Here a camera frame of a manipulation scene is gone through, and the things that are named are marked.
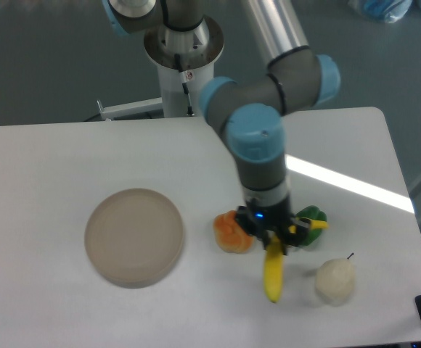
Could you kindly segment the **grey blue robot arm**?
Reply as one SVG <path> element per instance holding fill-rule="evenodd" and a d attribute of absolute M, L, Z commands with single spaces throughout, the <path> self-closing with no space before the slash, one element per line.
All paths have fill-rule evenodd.
<path fill-rule="evenodd" d="M 110 24 L 122 35 L 144 33 L 147 56 L 173 75 L 161 82 L 169 117 L 202 116 L 232 155 L 245 203 L 235 220 L 264 249 L 284 252 L 304 244 L 324 221 L 292 211 L 282 118 L 333 98 L 340 88 L 335 62 L 310 49 L 289 1 L 244 1 L 266 74 L 241 86 L 225 77 L 201 78 L 221 55 L 224 35 L 202 1 L 105 1 Z"/>

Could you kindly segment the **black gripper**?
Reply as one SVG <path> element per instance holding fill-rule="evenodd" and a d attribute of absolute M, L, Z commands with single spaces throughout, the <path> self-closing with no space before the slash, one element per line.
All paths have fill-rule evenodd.
<path fill-rule="evenodd" d="M 311 219 L 296 218 L 283 204 L 270 207 L 239 206 L 236 210 L 238 225 L 249 236 L 256 237 L 267 250 L 273 233 L 282 242 L 282 252 L 289 247 L 299 247 L 308 238 Z"/>

